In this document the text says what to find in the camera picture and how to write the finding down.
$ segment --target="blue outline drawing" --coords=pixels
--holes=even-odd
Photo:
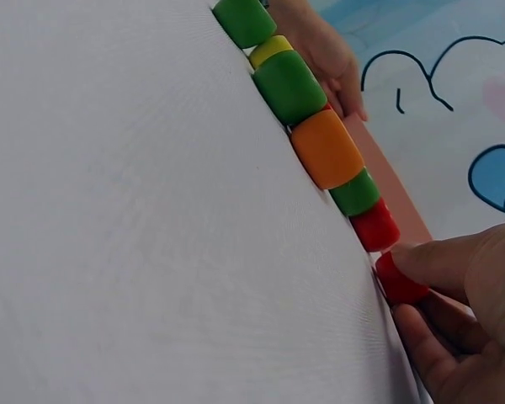
[[[505,213],[505,144],[479,153],[468,170],[468,184],[477,198]]]

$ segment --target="child's hand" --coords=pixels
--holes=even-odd
[[[431,294],[394,317],[434,402],[505,403],[505,225],[393,250],[397,267],[471,307],[476,319]]]
[[[337,31],[306,3],[272,1],[268,9],[279,27],[312,70],[327,99],[341,118],[367,114],[361,96],[359,64],[355,54]],[[297,4],[300,9],[292,8]]]

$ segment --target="white fabric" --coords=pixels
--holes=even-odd
[[[248,69],[200,1],[0,0],[0,404],[417,401]]]

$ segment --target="plastic bead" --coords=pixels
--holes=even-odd
[[[427,286],[416,284],[398,270],[391,252],[386,252],[376,261],[376,275],[392,305],[415,305],[430,292]]]
[[[299,124],[327,103],[322,87],[295,50],[271,56],[252,79],[283,125]]]
[[[271,56],[280,52],[292,51],[292,45],[283,35],[275,35],[258,45],[249,55],[249,61],[254,69],[258,69]]]
[[[320,189],[339,187],[364,168],[359,150],[333,110],[320,111],[301,122],[292,130],[290,140]]]
[[[349,220],[367,253],[385,251],[400,239],[401,232],[382,198],[372,209]]]
[[[380,200],[380,191],[366,168],[348,183],[329,191],[345,216],[357,216],[371,209]]]
[[[258,0],[220,0],[212,11],[240,49],[261,44],[277,29],[277,24]]]

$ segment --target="orange bead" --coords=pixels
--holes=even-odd
[[[343,122],[332,109],[312,115],[290,135],[295,153],[320,189],[349,182],[364,168],[364,161]]]

